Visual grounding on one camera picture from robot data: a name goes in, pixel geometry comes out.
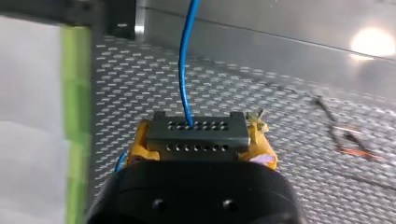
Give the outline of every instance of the metal surface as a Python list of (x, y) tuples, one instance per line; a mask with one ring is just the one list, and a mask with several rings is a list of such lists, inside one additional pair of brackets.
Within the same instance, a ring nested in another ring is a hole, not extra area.
[[(134, 141), (141, 119), (161, 110), (182, 116), (175, 51), (108, 36), (96, 43), (94, 59), (90, 202)], [(292, 75), (190, 58), (191, 107), (204, 116), (269, 111), (266, 136), (278, 154), (279, 172), (293, 184), (312, 223), (394, 223), (396, 113), (390, 101), (351, 91), (338, 92), (351, 101), (340, 100), (329, 97), (335, 95), (329, 88)], [(302, 86), (323, 91), (339, 121), (360, 126), (368, 147), (386, 160), (335, 151), (325, 112)]]
[[(178, 48), (184, 18), (146, 10), (144, 38), (149, 43)], [(207, 21), (196, 21), (190, 53), (214, 61), (235, 64), (235, 69), (257, 69), (254, 76), (280, 77), (302, 90), (319, 86), (339, 91), (356, 91), (365, 97), (396, 98), (396, 62), (368, 58), (351, 51), (323, 47), (303, 41), (259, 33)]]
[(150, 151), (161, 161), (237, 161), (248, 151), (248, 128), (242, 112), (229, 117), (194, 117), (188, 126), (184, 117), (156, 112), (147, 133)]
[[(396, 38), (395, 0), (203, 0), (197, 18), (337, 49), (396, 59), (396, 52), (359, 48), (352, 41), (368, 28)], [(146, 0), (140, 6), (185, 16), (189, 1)], [(380, 36), (366, 36), (373, 41)]]

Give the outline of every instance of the black plastic casing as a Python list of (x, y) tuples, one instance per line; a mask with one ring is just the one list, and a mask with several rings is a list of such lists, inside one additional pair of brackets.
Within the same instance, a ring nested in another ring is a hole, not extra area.
[(305, 223), (289, 182), (253, 162), (141, 161), (114, 174), (89, 224)]

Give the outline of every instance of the blue cable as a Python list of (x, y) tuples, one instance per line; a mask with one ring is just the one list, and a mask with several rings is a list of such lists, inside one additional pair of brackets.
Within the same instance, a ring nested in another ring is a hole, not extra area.
[(116, 168), (114, 169), (114, 173), (116, 173), (116, 172), (118, 172), (120, 169), (122, 169), (122, 165), (125, 163), (125, 160), (126, 160), (126, 153), (125, 152), (123, 152), (121, 155), (120, 155), (120, 157), (119, 157), (119, 160), (117, 161), (117, 164), (116, 164)]
[(190, 2), (189, 12), (187, 14), (186, 23), (184, 24), (183, 35), (181, 37), (178, 57), (178, 84), (180, 87), (181, 103), (183, 104), (184, 116), (186, 117), (186, 121), (189, 123), (189, 126), (193, 126), (194, 120), (192, 119), (189, 97), (187, 96), (186, 90), (186, 57), (187, 49), (189, 48), (190, 34), (192, 26), (194, 25), (194, 18), (197, 14), (199, 2), (200, 0), (191, 0)]

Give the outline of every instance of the gray wall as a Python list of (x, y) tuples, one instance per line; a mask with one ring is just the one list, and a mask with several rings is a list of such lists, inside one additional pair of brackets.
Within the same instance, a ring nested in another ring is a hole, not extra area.
[[(143, 37), (178, 48), (189, 2), (140, 1), (138, 25), (145, 28)], [(301, 79), (334, 90), (395, 99), (394, 4), (390, 0), (202, 0), (190, 53), (260, 69), (291, 82)]]

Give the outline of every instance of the stainless steel panel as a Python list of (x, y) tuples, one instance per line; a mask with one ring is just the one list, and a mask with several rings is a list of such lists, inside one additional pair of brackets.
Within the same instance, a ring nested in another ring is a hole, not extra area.
[[(185, 15), (189, 2), (148, 0), (140, 6)], [(201, 2), (201, 20), (396, 60), (396, 0)], [(353, 46), (358, 35), (363, 35), (363, 42)]]
[[(146, 10), (148, 42), (178, 48), (184, 19), (158, 10)], [(294, 85), (322, 86), (331, 94), (355, 91), (367, 97), (396, 99), (396, 63), (378, 57), (309, 44), (213, 22), (196, 21), (190, 53), (211, 60), (256, 69), (258, 77), (279, 77)]]
[[(95, 43), (94, 52), (91, 200), (134, 141), (141, 119), (160, 110), (182, 115), (176, 50), (109, 36)], [(296, 189), (311, 223), (394, 223), (394, 110), (373, 101), (325, 99), (340, 121), (360, 126), (370, 149), (387, 158), (371, 162), (335, 150), (330, 121), (312, 104), (312, 92), (272, 83), (271, 74), (238, 64), (192, 57), (187, 65), (194, 114), (269, 111), (267, 136), (278, 153), (279, 172)]]

